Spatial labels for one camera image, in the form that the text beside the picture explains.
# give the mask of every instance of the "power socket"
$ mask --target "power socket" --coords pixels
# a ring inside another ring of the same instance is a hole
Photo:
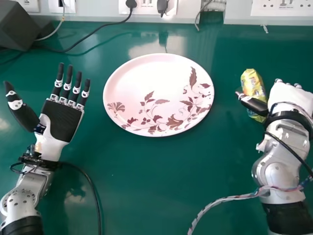
[[[313,16],[313,0],[253,0],[251,16]]]
[[[157,11],[157,0],[136,0],[137,7],[133,9],[133,15],[159,15]],[[169,0],[166,16],[177,14],[178,0]],[[125,0],[118,0],[118,12],[123,15],[129,14],[129,8],[125,5]]]
[[[51,13],[63,13],[62,0],[48,0]],[[65,13],[76,13],[76,0],[64,0]]]
[[[17,1],[27,12],[40,12],[38,0],[15,0]]]

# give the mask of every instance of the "robotic arm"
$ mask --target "robotic arm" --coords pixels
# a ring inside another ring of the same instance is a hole
[[[268,116],[264,123],[264,139],[256,146],[264,154],[254,163],[252,177],[260,187],[290,188],[290,191],[269,189],[260,197],[269,234],[313,235],[313,220],[305,204],[305,195],[295,189],[299,185],[301,163],[306,164],[313,136],[313,94],[304,91],[299,84],[292,86],[277,79],[267,104],[244,94],[238,95],[244,106]]]
[[[40,213],[35,208],[51,185],[62,149],[75,135],[89,96],[90,80],[87,79],[79,98],[81,72],[77,73],[71,94],[72,65],[68,67],[62,90],[63,74],[64,64],[61,63],[52,94],[46,99],[39,117],[14,87],[4,82],[11,113],[27,131],[35,133],[37,141],[11,166],[20,176],[15,188],[0,200],[0,212],[6,217],[0,225],[0,235],[44,234]],[[17,165],[23,165],[22,170],[15,169]]]

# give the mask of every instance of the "black speaker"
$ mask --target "black speaker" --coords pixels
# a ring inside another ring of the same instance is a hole
[[[39,26],[18,2],[0,0],[0,47],[27,51],[39,33]]]

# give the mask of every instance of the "table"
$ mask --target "table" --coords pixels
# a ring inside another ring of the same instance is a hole
[[[100,24],[65,22],[58,36],[44,43],[70,46]],[[200,28],[197,32],[185,24],[115,25],[98,31],[69,54],[34,49],[0,66],[0,80],[12,82],[37,113],[52,91],[60,62],[73,64],[75,72],[81,70],[91,79],[86,114],[61,160],[79,165],[94,180],[105,235],[183,235],[209,202],[256,188],[250,171],[261,156],[255,145],[263,138],[263,128],[248,117],[234,94],[245,69],[260,73],[267,92],[276,78],[313,91],[313,27],[268,26],[266,34],[260,26],[223,25],[220,13],[209,13]],[[103,107],[107,79],[130,59],[166,51],[194,60],[210,74],[216,95],[209,115],[189,131],[166,138],[124,131]],[[8,57],[14,53],[7,52]],[[9,166],[35,138],[11,116],[2,83],[0,93],[0,195],[4,195],[18,178]],[[313,165],[312,154],[308,162]],[[306,195],[312,209],[310,186]],[[90,187],[72,169],[56,173],[39,210],[46,235],[97,234]],[[213,208],[194,235],[266,233],[262,206],[251,199]]]

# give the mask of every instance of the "plug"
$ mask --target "plug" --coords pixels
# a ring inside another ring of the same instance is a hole
[[[161,18],[168,8],[168,2],[169,0],[157,0],[157,11],[161,14]]]
[[[136,0],[126,0],[126,5],[128,8],[133,9],[137,7]]]

